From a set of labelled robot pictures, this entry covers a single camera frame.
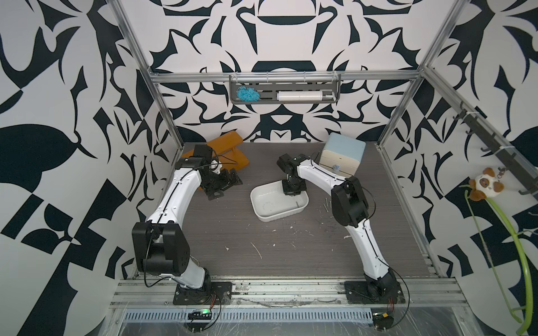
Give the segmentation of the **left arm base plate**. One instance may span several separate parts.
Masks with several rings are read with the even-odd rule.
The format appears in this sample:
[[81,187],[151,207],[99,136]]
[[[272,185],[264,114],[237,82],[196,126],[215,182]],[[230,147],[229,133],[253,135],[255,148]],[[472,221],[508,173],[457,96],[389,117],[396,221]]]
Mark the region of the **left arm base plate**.
[[232,298],[233,284],[229,281],[217,281],[204,284],[202,288],[192,289],[177,285],[173,305],[209,305],[215,300],[216,305],[228,305]]

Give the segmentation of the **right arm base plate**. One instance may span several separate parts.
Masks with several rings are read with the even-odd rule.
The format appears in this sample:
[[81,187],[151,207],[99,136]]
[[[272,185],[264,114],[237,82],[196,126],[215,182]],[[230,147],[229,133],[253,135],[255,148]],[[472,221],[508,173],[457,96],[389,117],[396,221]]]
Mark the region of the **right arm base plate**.
[[382,305],[406,302],[397,282],[385,285],[375,281],[345,281],[344,290],[349,304]]

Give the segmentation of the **white plastic storage tray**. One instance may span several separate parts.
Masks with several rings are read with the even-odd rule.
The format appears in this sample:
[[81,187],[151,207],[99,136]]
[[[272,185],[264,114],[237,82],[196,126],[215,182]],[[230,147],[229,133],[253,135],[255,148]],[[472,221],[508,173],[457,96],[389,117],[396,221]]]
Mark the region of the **white plastic storage tray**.
[[309,203],[305,191],[292,196],[284,194],[281,181],[257,186],[251,191],[250,200],[256,217],[265,223],[299,214]]

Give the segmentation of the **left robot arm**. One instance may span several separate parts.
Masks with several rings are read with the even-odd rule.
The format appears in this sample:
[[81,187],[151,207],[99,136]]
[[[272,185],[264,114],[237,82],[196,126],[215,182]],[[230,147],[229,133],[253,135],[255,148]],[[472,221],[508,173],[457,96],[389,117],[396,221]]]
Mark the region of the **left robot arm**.
[[170,280],[192,300],[204,302],[212,295],[209,271],[191,258],[184,218],[198,189],[215,200],[241,184],[236,170],[223,168],[220,156],[207,144],[196,145],[192,156],[178,159],[160,204],[132,230],[135,262],[146,287]]

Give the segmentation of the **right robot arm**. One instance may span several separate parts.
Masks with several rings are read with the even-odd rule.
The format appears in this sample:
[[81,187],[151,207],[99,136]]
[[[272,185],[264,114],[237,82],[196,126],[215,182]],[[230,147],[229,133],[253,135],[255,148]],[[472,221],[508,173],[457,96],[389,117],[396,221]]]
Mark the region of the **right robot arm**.
[[333,218],[349,232],[361,258],[367,291],[363,297],[379,302],[397,293],[399,283],[375,240],[367,198],[359,179],[332,173],[305,155],[295,158],[281,155],[277,166],[287,175],[282,180],[285,195],[295,196],[305,191],[309,181],[331,197]]

